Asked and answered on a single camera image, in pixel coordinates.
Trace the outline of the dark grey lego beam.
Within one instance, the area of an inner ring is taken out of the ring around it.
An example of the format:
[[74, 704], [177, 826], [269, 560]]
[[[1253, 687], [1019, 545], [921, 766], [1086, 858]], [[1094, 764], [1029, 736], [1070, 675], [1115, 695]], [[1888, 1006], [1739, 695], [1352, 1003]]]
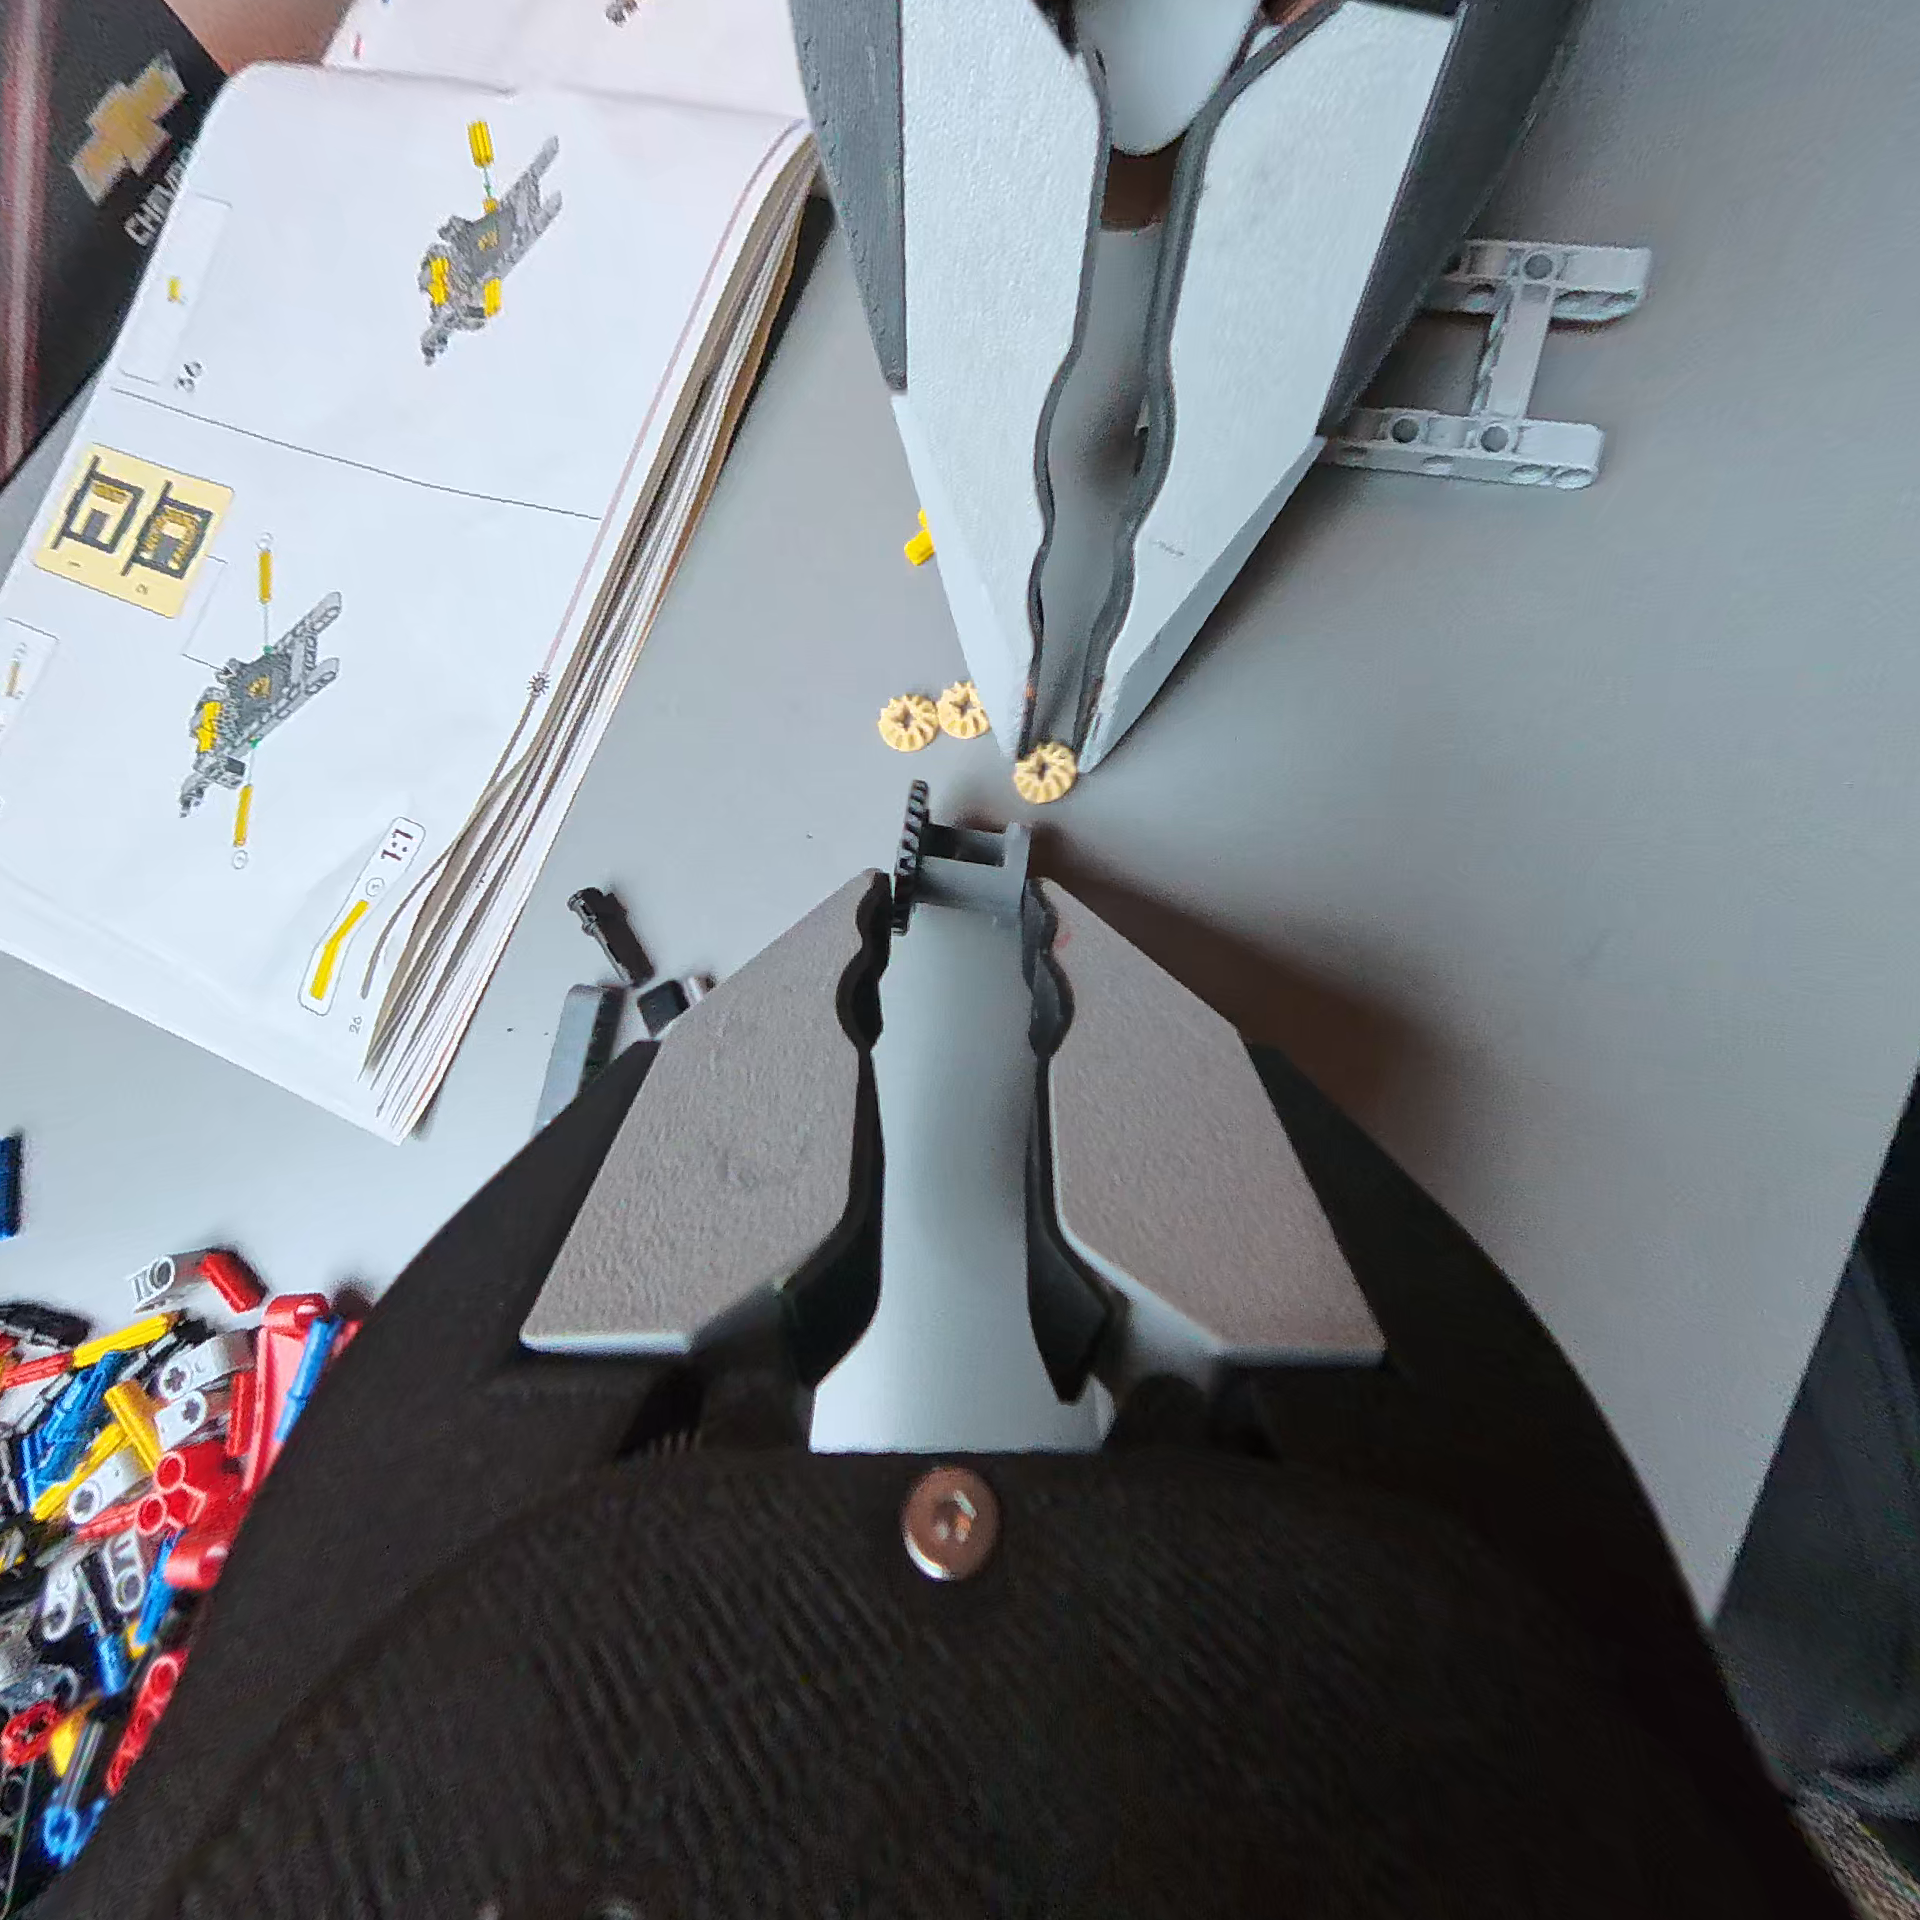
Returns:
[[533, 1134], [563, 1114], [609, 1066], [630, 998], [632, 992], [616, 983], [576, 983], [567, 991], [535, 1105]]

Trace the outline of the light grey lego frame assembly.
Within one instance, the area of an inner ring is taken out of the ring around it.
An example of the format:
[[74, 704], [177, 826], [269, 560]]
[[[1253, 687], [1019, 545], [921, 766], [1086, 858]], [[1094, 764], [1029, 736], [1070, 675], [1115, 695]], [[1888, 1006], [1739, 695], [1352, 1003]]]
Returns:
[[1486, 322], [1466, 406], [1450, 415], [1360, 406], [1318, 448], [1318, 462], [1511, 489], [1589, 488], [1600, 427], [1536, 418], [1533, 382], [1549, 329], [1626, 319], [1645, 298], [1647, 268], [1643, 248], [1462, 242], [1430, 283], [1423, 313]]

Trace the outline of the white instruction booklet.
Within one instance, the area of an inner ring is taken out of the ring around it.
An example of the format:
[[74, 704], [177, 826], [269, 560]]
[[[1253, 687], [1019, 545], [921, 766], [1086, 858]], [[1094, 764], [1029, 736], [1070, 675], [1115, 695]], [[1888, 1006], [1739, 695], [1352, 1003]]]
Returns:
[[3, 952], [403, 1138], [811, 179], [781, 4], [354, 4], [242, 71], [3, 580]]

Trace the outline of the black lego pin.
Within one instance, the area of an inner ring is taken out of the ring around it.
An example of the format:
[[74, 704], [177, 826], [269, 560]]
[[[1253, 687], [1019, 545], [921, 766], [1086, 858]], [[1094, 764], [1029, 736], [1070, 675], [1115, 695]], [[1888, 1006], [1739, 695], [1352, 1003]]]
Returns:
[[605, 956], [613, 975], [629, 991], [640, 991], [656, 976], [656, 968], [645, 952], [626, 908], [609, 891], [602, 891], [601, 887], [583, 887], [567, 896], [567, 910]]

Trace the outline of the pile of mixed lego pieces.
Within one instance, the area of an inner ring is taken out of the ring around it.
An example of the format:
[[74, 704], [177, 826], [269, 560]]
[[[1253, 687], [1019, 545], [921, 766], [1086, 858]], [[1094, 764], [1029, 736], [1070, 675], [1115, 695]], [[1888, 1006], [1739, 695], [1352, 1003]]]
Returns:
[[95, 1330], [1, 1307], [1, 1913], [70, 1868], [152, 1739], [258, 1489], [363, 1319], [230, 1250]]

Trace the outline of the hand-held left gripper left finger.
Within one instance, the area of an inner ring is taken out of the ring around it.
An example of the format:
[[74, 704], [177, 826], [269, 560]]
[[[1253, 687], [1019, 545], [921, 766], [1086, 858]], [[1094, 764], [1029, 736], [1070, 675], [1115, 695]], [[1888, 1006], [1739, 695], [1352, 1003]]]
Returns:
[[520, 1344], [773, 1350], [814, 1388], [880, 1299], [872, 1075], [894, 896], [858, 871], [678, 1019], [640, 1082]]

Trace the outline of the dark grey lego differential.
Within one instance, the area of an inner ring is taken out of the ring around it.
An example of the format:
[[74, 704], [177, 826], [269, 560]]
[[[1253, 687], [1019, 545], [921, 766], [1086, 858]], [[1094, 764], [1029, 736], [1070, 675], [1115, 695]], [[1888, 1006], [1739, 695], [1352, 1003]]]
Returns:
[[928, 782], [907, 787], [891, 884], [894, 936], [904, 936], [915, 906], [951, 906], [1017, 923], [1032, 833], [1022, 823], [990, 833], [930, 818]]

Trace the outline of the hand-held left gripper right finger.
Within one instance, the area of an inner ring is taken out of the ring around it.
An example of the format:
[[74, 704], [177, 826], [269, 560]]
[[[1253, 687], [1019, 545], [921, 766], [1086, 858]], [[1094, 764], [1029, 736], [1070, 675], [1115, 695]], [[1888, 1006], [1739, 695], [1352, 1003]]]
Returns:
[[1054, 881], [1023, 889], [1026, 1304], [1055, 1398], [1371, 1367], [1381, 1326], [1239, 1031]]

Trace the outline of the black lego set box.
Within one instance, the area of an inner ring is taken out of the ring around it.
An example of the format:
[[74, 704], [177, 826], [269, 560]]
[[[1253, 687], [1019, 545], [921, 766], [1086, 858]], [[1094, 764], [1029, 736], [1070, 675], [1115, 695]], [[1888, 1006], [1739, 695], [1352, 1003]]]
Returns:
[[245, 64], [337, 4], [1, 4], [1, 475], [103, 361], [185, 158]]

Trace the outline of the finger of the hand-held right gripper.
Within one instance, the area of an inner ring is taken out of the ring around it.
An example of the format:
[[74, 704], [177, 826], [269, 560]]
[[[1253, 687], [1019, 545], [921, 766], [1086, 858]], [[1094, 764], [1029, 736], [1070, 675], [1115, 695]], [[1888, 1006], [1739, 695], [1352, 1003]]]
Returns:
[[1206, 98], [1142, 334], [1142, 458], [1071, 728], [1099, 766], [1322, 446], [1318, 431], [1457, 19], [1312, 4]]
[[1088, 332], [1103, 79], [1037, 4], [907, 3], [895, 423], [1005, 758], [1032, 730], [1049, 431]]

